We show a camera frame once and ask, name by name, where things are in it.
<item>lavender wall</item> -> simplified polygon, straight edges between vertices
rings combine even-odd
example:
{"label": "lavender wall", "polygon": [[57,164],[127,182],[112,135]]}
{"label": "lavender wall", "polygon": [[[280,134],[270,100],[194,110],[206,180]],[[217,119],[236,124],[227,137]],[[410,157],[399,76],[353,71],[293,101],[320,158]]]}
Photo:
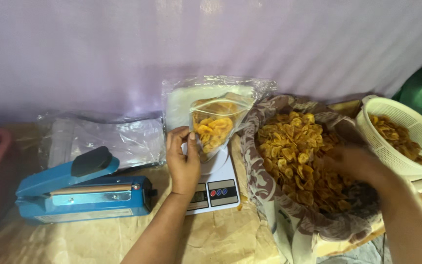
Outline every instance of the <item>lavender wall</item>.
{"label": "lavender wall", "polygon": [[0,122],[159,110],[181,75],[391,96],[421,65],[422,0],[0,0]]}

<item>banana chip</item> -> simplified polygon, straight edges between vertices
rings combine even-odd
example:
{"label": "banana chip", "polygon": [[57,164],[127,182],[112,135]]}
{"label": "banana chip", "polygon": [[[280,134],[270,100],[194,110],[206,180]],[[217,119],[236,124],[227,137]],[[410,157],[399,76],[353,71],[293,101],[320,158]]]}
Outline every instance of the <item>banana chip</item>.
{"label": "banana chip", "polygon": [[387,116],[369,115],[369,119],[377,132],[392,147],[405,157],[422,165],[422,156],[419,155],[422,148],[418,143],[410,139],[407,128],[391,122]]}
{"label": "banana chip", "polygon": [[[404,135],[407,131],[399,129],[389,133],[389,138]],[[352,185],[353,180],[341,177],[323,164],[326,152],[342,142],[335,134],[324,133],[313,114],[277,114],[258,130],[256,141],[265,170],[290,199],[326,213],[351,209],[343,189]]]}

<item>scale platform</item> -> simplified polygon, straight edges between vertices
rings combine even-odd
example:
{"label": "scale platform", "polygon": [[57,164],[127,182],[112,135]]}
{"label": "scale platform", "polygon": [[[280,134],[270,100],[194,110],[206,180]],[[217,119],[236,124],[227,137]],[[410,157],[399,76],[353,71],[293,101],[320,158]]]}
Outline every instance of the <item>scale platform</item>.
{"label": "scale platform", "polygon": [[[182,145],[186,153],[186,144]],[[240,204],[239,188],[227,147],[213,159],[201,164],[201,178],[187,215],[237,207]]]}

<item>blue heat sealer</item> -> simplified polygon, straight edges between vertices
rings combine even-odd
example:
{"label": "blue heat sealer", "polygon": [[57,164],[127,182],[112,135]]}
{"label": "blue heat sealer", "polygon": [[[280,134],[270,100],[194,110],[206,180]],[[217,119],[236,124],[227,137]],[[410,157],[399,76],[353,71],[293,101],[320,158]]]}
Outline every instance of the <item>blue heat sealer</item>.
{"label": "blue heat sealer", "polygon": [[29,224],[147,215],[157,195],[145,176],[108,176],[119,160],[99,147],[71,162],[26,177],[16,191]]}

